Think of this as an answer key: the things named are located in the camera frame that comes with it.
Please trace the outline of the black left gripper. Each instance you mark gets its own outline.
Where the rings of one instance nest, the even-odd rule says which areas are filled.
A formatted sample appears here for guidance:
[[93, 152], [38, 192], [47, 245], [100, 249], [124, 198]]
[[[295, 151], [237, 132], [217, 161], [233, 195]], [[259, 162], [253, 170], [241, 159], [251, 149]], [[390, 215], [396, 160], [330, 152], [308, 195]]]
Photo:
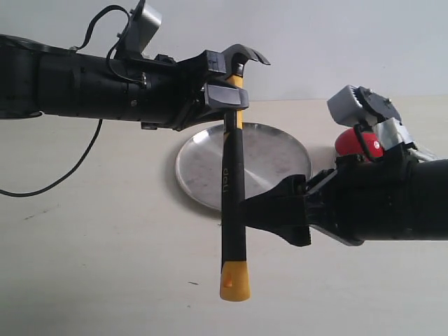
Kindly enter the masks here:
[[227, 112], [249, 107], [249, 94], [245, 89], [206, 84], [210, 78], [227, 73], [225, 56], [221, 52], [205, 50], [181, 61], [159, 54], [149, 65], [148, 90], [139, 103], [143, 113], [138, 121], [143, 130], [181, 131], [222, 120]]

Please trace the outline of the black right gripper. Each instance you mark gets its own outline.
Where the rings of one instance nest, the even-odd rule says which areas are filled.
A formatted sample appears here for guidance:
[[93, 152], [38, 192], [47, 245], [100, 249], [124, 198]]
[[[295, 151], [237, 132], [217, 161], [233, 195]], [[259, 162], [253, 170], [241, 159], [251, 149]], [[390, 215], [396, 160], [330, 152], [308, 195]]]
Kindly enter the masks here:
[[347, 246], [404, 240], [406, 157], [392, 154], [370, 162], [355, 154], [335, 163], [307, 182], [307, 207], [305, 175], [290, 175], [239, 205], [243, 223], [296, 247], [311, 244], [309, 224]]

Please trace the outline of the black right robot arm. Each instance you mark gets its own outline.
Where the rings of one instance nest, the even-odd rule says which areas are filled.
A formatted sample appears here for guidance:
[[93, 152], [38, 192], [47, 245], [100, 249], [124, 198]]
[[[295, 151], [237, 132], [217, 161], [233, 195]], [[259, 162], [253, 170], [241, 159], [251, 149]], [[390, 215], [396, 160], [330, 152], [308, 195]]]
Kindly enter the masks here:
[[346, 246], [447, 240], [446, 160], [364, 162], [349, 155], [336, 163], [310, 180], [288, 176], [243, 201], [244, 224], [298, 247], [311, 244], [311, 229]]

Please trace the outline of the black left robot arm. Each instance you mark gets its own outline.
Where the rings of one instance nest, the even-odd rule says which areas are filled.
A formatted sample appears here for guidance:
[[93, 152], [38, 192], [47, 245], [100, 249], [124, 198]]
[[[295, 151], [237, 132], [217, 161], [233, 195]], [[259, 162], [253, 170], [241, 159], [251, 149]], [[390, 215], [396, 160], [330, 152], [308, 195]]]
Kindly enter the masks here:
[[206, 50], [177, 62], [105, 59], [1, 37], [1, 112], [143, 123], [176, 131], [246, 109], [247, 91], [228, 82], [225, 56]]

